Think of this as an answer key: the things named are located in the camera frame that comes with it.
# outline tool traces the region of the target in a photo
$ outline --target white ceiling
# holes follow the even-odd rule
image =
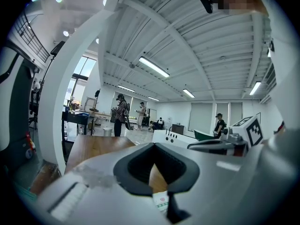
[[[103,9],[102,2],[64,0],[57,40],[66,39],[63,30],[74,32]],[[268,18],[218,11],[210,15],[200,0],[123,0],[122,6],[107,31],[103,77],[108,86],[120,84],[161,101],[192,100],[184,88],[195,95],[193,100],[266,95],[266,81],[254,96],[249,96],[249,87],[262,81],[270,66]],[[96,42],[89,50],[98,51]],[[141,55],[170,77],[165,79],[138,62]]]

